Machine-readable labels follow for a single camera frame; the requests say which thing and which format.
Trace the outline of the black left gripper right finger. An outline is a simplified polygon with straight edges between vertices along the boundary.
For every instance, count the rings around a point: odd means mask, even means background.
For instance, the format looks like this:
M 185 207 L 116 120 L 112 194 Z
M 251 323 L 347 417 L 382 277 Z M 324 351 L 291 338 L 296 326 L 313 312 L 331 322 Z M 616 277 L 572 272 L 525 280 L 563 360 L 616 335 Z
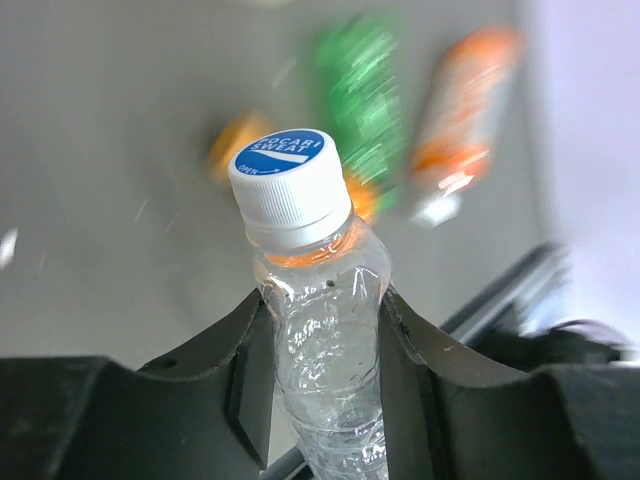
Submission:
M 639 372 L 550 365 L 525 373 L 463 345 L 395 291 L 379 317 L 393 479 L 635 479 Z

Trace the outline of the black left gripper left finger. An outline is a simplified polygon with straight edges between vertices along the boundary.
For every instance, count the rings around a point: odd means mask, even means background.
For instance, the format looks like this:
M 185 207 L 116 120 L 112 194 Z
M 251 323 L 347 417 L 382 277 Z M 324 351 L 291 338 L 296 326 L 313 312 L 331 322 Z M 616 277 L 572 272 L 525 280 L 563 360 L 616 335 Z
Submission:
M 273 359 L 258 292 L 129 369 L 104 356 L 1 362 L 5 479 L 256 479 L 269 451 Z

